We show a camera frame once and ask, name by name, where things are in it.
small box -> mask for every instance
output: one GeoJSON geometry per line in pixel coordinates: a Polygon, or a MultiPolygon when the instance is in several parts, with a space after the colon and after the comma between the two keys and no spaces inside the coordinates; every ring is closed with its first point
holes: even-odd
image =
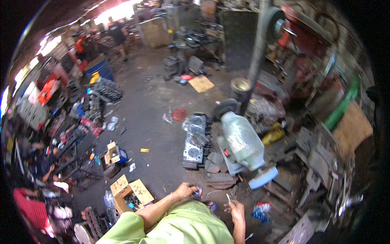
{"type": "Polygon", "coordinates": [[[135,194],[135,196],[137,196],[137,198],[140,200],[141,204],[138,205],[139,209],[144,208],[145,205],[150,204],[150,202],[154,200],[140,179],[128,183],[126,176],[122,175],[111,185],[110,188],[112,194],[114,195],[115,208],[118,210],[119,214],[133,211],[126,205],[124,200],[124,198],[129,194],[135,194]]]}
{"type": "Polygon", "coordinates": [[[120,149],[115,141],[107,145],[107,153],[104,155],[104,161],[105,163],[110,166],[113,163],[118,163],[118,164],[124,164],[126,163],[129,159],[127,156],[127,153],[120,149]]]}

hand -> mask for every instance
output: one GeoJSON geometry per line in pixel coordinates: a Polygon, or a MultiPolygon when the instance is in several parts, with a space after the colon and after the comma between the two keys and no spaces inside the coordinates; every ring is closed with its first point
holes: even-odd
{"type": "Polygon", "coordinates": [[[189,197],[192,193],[199,190],[199,187],[192,186],[190,187],[190,184],[187,182],[182,183],[179,188],[174,191],[176,195],[180,197],[180,199],[184,199],[189,197]]]}
{"type": "Polygon", "coordinates": [[[244,205],[237,200],[232,200],[229,204],[225,204],[226,208],[224,211],[232,213],[232,220],[234,224],[245,223],[244,217],[244,205]]]}
{"type": "Polygon", "coordinates": [[[54,171],[54,164],[52,164],[51,166],[50,166],[50,169],[49,169],[49,172],[53,172],[54,171]]]}

concrete floor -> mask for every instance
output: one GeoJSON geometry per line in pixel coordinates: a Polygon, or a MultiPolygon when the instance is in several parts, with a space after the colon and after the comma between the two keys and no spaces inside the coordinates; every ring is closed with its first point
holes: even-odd
{"type": "MultiPolygon", "coordinates": [[[[75,213],[87,206],[96,208],[99,213],[104,212],[105,190],[110,190],[110,185],[123,174],[129,182],[141,179],[155,197],[155,201],[176,190],[182,182],[193,182],[203,187],[203,201],[217,203],[216,215],[232,232],[231,216],[223,212],[223,204],[227,203],[226,193],[230,191],[213,191],[215,189],[206,187],[203,183],[206,174],[203,169],[187,171],[182,167],[181,158],[186,132],[181,128],[182,122],[174,120],[169,124],[162,117],[170,108],[173,111],[178,107],[185,108],[189,114],[204,112],[211,115],[215,101],[228,97],[230,80],[236,76],[244,77],[244,74],[227,73],[224,69],[214,71],[209,79],[215,87],[205,93],[197,93],[189,84],[181,86],[173,80],[164,81],[162,59],[168,55],[167,48],[153,51],[138,49],[130,52],[129,62],[114,63],[115,82],[123,89],[124,96],[119,104],[107,106],[105,113],[113,109],[114,113],[106,119],[110,123],[111,116],[117,116],[119,122],[114,131],[104,131],[94,143],[97,152],[103,153],[110,140],[115,141],[127,151],[132,161],[113,179],[90,182],[86,191],[74,189],[75,213]],[[124,127],[128,130],[119,135],[124,127]],[[150,152],[141,153],[141,148],[149,148],[150,152]],[[131,163],[136,165],[133,172],[129,172],[131,163]]],[[[260,200],[264,193],[261,190],[250,192],[247,182],[248,180],[239,183],[236,194],[237,199],[245,204],[246,236],[254,233],[247,243],[265,243],[264,237],[270,232],[273,221],[262,224],[250,216],[255,200],[260,200]]]]}

metal pole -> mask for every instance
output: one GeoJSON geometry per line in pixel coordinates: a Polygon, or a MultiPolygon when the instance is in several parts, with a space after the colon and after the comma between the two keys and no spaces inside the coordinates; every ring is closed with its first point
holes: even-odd
{"type": "Polygon", "coordinates": [[[251,89],[247,92],[246,95],[241,99],[241,107],[239,115],[243,116],[248,107],[249,99],[252,96],[253,90],[256,87],[256,82],[259,79],[260,74],[260,65],[264,60],[264,53],[266,49],[265,42],[265,28],[263,23],[263,17],[265,16],[266,10],[270,6],[270,0],[260,0],[262,8],[259,10],[259,16],[257,18],[257,30],[256,30],[256,39],[255,46],[253,47],[253,56],[250,63],[248,81],[251,83],[251,89]]]}

green shirt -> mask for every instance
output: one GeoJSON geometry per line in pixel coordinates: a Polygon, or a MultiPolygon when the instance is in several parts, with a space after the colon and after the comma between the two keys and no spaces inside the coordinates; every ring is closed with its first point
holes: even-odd
{"type": "Polygon", "coordinates": [[[201,202],[190,201],[168,213],[147,235],[144,219],[125,212],[97,244],[233,244],[226,225],[201,202]]]}

